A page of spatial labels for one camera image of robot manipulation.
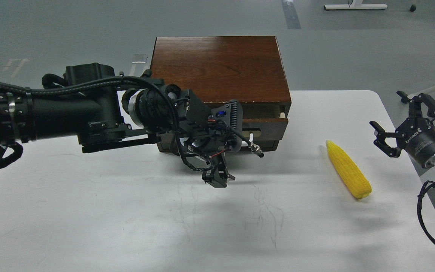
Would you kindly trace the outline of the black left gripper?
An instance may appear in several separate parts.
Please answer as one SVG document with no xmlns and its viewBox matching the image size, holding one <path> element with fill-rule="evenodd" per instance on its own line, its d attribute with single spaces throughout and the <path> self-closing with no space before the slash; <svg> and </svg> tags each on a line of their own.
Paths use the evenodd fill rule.
<svg viewBox="0 0 435 272">
<path fill-rule="evenodd" d="M 176 100 L 179 120 L 179 142 L 184 149 L 189 146 L 201 153 L 236 153 L 242 140 L 234 133 L 242 132 L 243 109 L 238 100 L 232 99 L 223 105 L 211 108 L 192 90 L 181 91 Z M 224 153 L 211 158 L 212 168 L 203 172 L 202 180 L 214 188 L 226 188 L 228 181 L 235 181 L 227 169 Z"/>
</svg>

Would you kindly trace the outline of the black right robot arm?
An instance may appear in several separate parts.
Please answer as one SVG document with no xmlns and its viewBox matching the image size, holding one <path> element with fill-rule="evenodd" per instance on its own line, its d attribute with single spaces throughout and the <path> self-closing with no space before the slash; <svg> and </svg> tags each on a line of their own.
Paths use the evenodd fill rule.
<svg viewBox="0 0 435 272">
<path fill-rule="evenodd" d="M 403 91 L 397 91 L 397 94 L 401 102 L 409 106 L 409 115 L 392 132 L 386 132 L 377 122 L 371 121 L 376 136 L 373 144 L 389 157 L 399 157 L 404 150 L 422 168 L 435 167 L 435 100 L 425 93 L 412 98 Z M 423 198 L 432 188 L 435 188 L 435 181 L 422 185 L 417 196 L 416 213 L 423 232 L 435 245 L 435 238 L 427 231 L 422 216 Z"/>
</svg>

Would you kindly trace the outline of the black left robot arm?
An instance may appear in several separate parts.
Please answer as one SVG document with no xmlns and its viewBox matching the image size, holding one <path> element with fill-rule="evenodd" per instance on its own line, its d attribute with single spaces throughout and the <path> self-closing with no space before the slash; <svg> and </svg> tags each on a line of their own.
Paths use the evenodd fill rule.
<svg viewBox="0 0 435 272">
<path fill-rule="evenodd" d="M 42 89 L 0 82 L 0 169 L 23 154 L 23 143 L 77 136 L 83 153 L 157 144 L 171 134 L 170 150 L 205 183 L 235 180 L 226 153 L 251 142 L 242 134 L 243 110 L 233 99 L 210 108 L 192 90 L 141 76 L 115 75 L 108 65 L 66 67 L 45 74 Z"/>
</svg>

